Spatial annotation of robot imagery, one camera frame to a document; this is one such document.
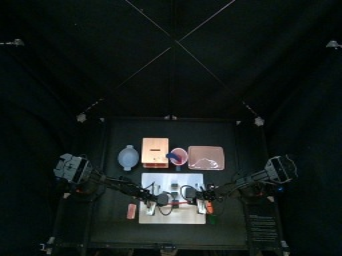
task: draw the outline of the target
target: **orange object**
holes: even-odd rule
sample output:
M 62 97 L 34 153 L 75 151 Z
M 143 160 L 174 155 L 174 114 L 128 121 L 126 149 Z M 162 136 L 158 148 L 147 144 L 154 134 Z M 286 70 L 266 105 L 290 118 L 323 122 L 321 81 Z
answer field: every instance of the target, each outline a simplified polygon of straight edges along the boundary
M 168 139 L 143 138 L 142 163 L 144 168 L 168 168 Z
M 135 210 L 136 210 L 136 205 L 128 204 L 128 210 L 127 210 L 127 219 L 128 220 L 132 220 L 135 218 Z

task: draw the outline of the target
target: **orange box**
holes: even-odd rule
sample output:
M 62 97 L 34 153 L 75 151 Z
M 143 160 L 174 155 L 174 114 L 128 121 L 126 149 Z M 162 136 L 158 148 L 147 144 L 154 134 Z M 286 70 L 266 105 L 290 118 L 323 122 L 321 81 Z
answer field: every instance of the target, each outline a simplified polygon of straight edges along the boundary
M 144 168 L 168 168 L 168 138 L 143 138 L 142 163 Z

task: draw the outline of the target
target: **light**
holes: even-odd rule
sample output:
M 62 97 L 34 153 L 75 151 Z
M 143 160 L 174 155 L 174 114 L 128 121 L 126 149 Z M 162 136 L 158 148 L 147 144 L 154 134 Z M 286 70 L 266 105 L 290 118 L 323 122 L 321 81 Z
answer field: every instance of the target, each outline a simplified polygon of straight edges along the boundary
M 338 49 L 338 47 L 342 48 L 342 45 L 338 44 L 337 41 L 331 40 L 331 41 L 327 43 L 326 47 L 327 47 L 327 48 L 335 48 L 335 49 Z

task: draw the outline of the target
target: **table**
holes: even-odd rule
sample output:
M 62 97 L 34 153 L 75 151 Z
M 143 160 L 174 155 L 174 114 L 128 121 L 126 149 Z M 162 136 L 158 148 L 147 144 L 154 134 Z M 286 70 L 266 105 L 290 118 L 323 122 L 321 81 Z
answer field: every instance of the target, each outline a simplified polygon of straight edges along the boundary
M 94 131 L 99 131 L 99 125 L 104 127 L 104 133 L 96 137 Z M 223 148 L 225 170 L 195 171 L 203 175 L 206 184 L 222 185 L 261 170 L 267 160 L 263 130 L 251 121 L 237 123 L 229 120 L 115 118 L 92 126 L 95 127 L 90 127 L 83 135 L 91 141 L 80 139 L 78 149 L 72 153 L 87 154 L 94 166 L 100 167 L 107 176 L 126 176 L 134 182 L 142 181 L 142 174 L 147 169 L 139 163 L 131 172 L 124 172 L 118 162 L 118 154 L 128 144 L 134 145 L 140 153 L 144 137 L 168 138 L 170 148 Z M 148 173 L 159 173 L 160 170 L 151 169 Z M 175 173 L 174 166 L 164 172 Z M 182 168 L 182 173 L 194 173 L 194 170 Z M 60 214 L 64 217 L 60 217 L 58 224 L 59 246 L 159 248 L 164 244 L 173 244 L 179 249 L 247 249 L 246 222 L 239 200 L 227 198 L 223 203 L 215 202 L 215 222 L 209 221 L 206 217 L 206 224 L 202 225 L 139 224 L 138 218 L 126 218 L 130 203 L 138 204 L 135 199 L 108 189 L 91 205 L 67 202 L 64 213 Z M 63 229 L 66 225 L 72 227 L 74 232 Z

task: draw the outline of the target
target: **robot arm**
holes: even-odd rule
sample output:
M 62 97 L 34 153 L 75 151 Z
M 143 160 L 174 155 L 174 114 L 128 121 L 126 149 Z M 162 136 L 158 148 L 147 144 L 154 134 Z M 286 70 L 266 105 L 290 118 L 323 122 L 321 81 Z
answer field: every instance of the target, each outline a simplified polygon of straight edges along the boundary
M 107 177 L 92 168 L 90 161 L 83 157 L 76 157 L 71 154 L 62 155 L 54 172 L 58 178 L 66 179 L 75 186 L 82 186 L 87 183 L 102 184 L 107 188 L 132 196 L 146 204 L 156 202 L 158 206 L 164 206 L 168 203 L 168 196 L 164 193 L 160 195 L 151 194 L 148 189 L 140 187 L 126 177 L 119 179 Z

